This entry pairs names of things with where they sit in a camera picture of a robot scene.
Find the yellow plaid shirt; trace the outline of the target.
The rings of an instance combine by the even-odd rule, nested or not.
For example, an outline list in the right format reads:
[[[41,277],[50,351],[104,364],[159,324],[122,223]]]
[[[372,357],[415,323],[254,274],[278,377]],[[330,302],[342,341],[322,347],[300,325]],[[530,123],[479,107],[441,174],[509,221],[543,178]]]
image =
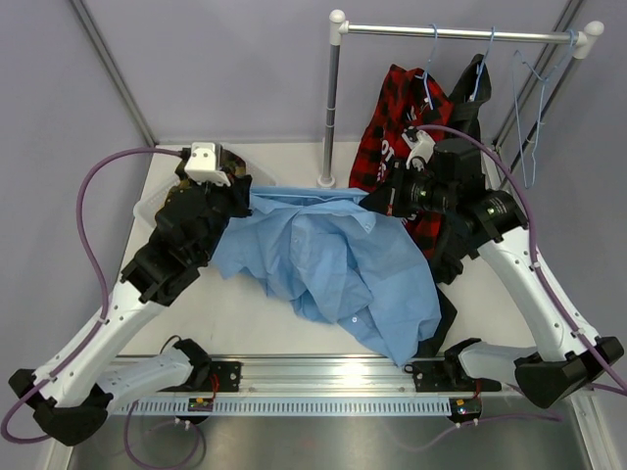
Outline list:
[[[219,143],[195,143],[180,152],[181,162],[175,169],[178,183],[172,191],[192,187],[206,191],[231,188],[237,178],[247,174],[246,163]]]

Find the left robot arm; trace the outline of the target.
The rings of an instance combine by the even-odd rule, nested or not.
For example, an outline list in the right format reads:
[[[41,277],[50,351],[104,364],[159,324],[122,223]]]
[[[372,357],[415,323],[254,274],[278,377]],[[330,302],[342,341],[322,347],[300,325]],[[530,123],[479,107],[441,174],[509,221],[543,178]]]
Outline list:
[[[11,376],[10,387],[26,400],[45,437],[76,446],[123,406],[165,389],[198,391],[208,384],[212,360],[191,339],[116,371],[108,366],[199,278],[229,220],[250,215],[252,181],[244,175],[225,186],[184,180],[172,187],[107,306],[47,363]]]

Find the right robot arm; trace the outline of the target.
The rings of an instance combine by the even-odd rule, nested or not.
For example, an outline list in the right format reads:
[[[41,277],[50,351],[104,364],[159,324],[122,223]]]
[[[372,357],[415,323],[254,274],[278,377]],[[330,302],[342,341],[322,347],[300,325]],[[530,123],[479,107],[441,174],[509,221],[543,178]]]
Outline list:
[[[446,139],[436,143],[429,160],[394,162],[361,205],[398,218],[442,214],[466,252],[484,259],[498,275],[523,315],[534,347],[479,339],[458,343],[445,352],[443,375],[451,387],[489,379],[549,408],[592,384],[624,355],[619,340],[601,336],[543,264],[530,215],[511,194],[487,188],[482,152],[473,143]]]

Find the light blue wire hanger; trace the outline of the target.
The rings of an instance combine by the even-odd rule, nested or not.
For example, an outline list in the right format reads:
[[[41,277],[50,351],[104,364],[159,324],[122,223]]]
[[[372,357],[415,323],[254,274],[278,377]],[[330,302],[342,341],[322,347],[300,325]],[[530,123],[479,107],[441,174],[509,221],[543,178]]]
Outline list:
[[[536,154],[540,147],[539,132],[544,126],[543,111],[548,100],[547,93],[551,91],[554,75],[562,69],[562,64],[571,58],[577,42],[577,33],[573,29],[568,29],[566,34],[568,42],[555,45],[558,57],[551,59],[544,70],[541,70],[540,66],[534,66],[520,50],[516,50],[512,56],[512,86],[516,85],[517,72],[522,70],[528,72],[530,83],[535,86],[525,103],[522,103],[520,93],[513,98],[517,152],[511,162],[510,171],[520,172],[525,189],[532,188],[536,182]]]

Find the light blue shirt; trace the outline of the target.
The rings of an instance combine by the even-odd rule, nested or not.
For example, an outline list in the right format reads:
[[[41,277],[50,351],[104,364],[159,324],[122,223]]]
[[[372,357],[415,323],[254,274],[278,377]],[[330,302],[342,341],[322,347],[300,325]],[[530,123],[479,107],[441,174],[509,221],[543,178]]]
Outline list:
[[[432,339],[442,314],[427,258],[359,189],[258,186],[251,214],[230,220],[213,266],[245,274],[296,315],[336,324],[399,366]]]

